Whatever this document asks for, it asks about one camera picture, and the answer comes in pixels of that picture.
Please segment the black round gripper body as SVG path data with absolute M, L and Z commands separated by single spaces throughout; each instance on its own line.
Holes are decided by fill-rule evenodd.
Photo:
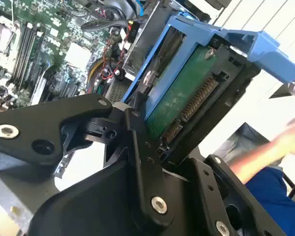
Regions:
M 119 161 L 48 199 L 30 236 L 199 236 L 209 223 L 200 178 L 211 168 L 195 159 L 180 175 L 152 158 Z

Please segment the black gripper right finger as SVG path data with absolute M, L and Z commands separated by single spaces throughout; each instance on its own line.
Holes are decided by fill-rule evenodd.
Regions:
M 221 160 L 190 160 L 201 226 L 207 236 L 283 236 L 285 233 Z

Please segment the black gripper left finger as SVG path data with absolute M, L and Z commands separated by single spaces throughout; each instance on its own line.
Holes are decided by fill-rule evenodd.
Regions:
M 0 112 L 0 172 L 14 178 L 41 183 L 66 154 L 92 142 L 106 145 L 105 168 L 135 158 L 160 163 L 142 116 L 98 94 Z

